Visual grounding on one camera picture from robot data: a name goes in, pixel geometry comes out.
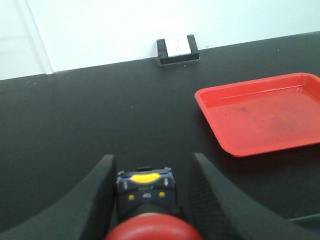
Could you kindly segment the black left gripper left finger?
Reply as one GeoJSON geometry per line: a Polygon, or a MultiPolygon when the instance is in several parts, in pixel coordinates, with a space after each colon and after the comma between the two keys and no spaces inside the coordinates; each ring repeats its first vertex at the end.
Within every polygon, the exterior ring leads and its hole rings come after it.
{"type": "Polygon", "coordinates": [[[0,234],[2,240],[103,240],[112,219],[116,161],[104,155],[93,170],[56,203],[0,234]]]}

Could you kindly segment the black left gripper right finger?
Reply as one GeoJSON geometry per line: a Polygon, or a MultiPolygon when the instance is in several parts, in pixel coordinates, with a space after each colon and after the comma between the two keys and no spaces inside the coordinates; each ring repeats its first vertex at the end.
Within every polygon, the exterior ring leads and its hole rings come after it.
{"type": "Polygon", "coordinates": [[[234,185],[202,153],[193,153],[188,201],[206,240],[318,240],[319,233],[286,220],[234,185]]]}

